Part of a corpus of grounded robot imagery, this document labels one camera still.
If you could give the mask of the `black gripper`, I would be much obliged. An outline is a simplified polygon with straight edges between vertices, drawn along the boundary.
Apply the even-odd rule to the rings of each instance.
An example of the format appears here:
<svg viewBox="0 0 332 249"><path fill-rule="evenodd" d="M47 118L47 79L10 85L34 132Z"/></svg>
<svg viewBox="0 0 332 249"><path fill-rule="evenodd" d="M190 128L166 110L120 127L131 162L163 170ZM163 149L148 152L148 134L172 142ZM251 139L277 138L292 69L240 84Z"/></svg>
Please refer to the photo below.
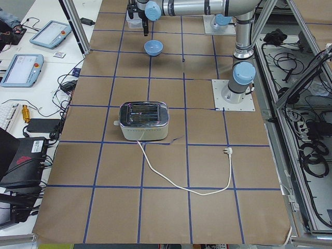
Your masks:
<svg viewBox="0 0 332 249"><path fill-rule="evenodd" d="M145 19L143 5L141 3L138 4L135 0L128 0L127 13L131 20L134 19L134 14L137 13L138 17L142 19L143 34L144 36L148 36L149 25L148 20Z"/></svg>

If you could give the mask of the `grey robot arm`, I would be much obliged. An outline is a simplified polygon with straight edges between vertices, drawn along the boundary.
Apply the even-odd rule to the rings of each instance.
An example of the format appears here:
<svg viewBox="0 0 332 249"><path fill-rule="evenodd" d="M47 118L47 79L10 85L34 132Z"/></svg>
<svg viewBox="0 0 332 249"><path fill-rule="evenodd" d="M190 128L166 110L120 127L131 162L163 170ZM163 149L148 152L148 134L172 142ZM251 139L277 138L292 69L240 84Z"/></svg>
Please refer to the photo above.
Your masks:
<svg viewBox="0 0 332 249"><path fill-rule="evenodd" d="M142 21L144 36L149 33L148 22L162 16L204 15L211 16L212 29L228 26L235 18L235 44L232 76L221 91L222 98L231 104L244 100L246 90L253 82L256 70L249 61L253 56L251 43L254 10L259 1L128 1L127 14L130 19L137 13Z"/></svg>

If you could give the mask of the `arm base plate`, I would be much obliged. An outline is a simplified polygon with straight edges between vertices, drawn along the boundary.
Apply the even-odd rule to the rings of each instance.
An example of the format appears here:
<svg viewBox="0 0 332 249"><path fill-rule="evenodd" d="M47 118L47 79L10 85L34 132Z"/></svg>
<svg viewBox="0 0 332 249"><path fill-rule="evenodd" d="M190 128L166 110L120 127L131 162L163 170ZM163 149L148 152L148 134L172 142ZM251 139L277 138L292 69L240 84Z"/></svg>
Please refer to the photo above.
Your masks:
<svg viewBox="0 0 332 249"><path fill-rule="evenodd" d="M228 88L229 80L212 80L215 109L219 111L254 112L255 105L250 87L243 93L233 93Z"/></svg>
<svg viewBox="0 0 332 249"><path fill-rule="evenodd" d="M203 16L205 35L235 36L236 30L232 17L222 14Z"/></svg>

